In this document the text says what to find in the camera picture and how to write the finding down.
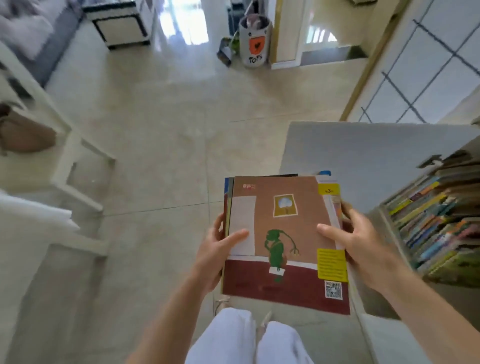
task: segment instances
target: green figure illustration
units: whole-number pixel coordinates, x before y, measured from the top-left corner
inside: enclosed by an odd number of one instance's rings
[[[283,243],[280,240],[280,233],[286,235],[292,242],[292,249],[290,253],[293,255],[300,255],[300,251],[297,249],[293,239],[283,230],[269,230],[267,231],[267,237],[265,240],[265,248],[270,252],[268,261],[270,262],[271,267],[275,267],[277,271],[280,271],[282,265],[287,263],[287,257],[283,255]],[[282,277],[279,276],[276,281],[282,280]]]

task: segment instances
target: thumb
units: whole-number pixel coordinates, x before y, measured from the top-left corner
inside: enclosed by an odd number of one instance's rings
[[[222,240],[222,246],[230,250],[238,243],[244,241],[249,235],[250,232],[247,229],[236,231]]]
[[[351,234],[333,226],[318,224],[317,231],[323,236],[342,244],[345,248],[350,246]]]

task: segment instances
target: tile floor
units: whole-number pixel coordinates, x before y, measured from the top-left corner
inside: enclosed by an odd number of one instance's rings
[[[227,69],[215,54],[228,33],[223,1],[190,2],[160,5],[151,47],[109,52],[84,22],[48,84],[58,106],[118,158],[109,171],[85,156],[72,177],[105,205],[99,216],[71,204],[74,220],[85,234],[109,240],[111,251],[84,337],[59,363],[123,360],[188,271],[221,210],[223,178],[277,173],[289,122],[338,120],[365,65],[271,71],[235,62]],[[168,27],[172,8],[176,31]],[[218,295],[217,288],[205,299],[194,338]],[[242,298],[234,304],[257,319],[273,310],[297,328],[316,363],[371,363],[355,315]]]
[[[304,50],[359,45],[376,3],[312,0]]]

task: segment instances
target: forearm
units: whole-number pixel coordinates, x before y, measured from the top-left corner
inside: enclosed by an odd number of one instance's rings
[[[434,364],[480,362],[480,333],[408,268],[381,292]]]
[[[190,274],[145,331],[127,364],[184,363],[203,298],[203,285]]]

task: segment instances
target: laundry basket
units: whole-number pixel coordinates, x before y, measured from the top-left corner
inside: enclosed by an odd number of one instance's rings
[[[260,67],[268,58],[272,22],[260,15],[260,29],[247,26],[247,17],[239,23],[240,58],[246,67]]]

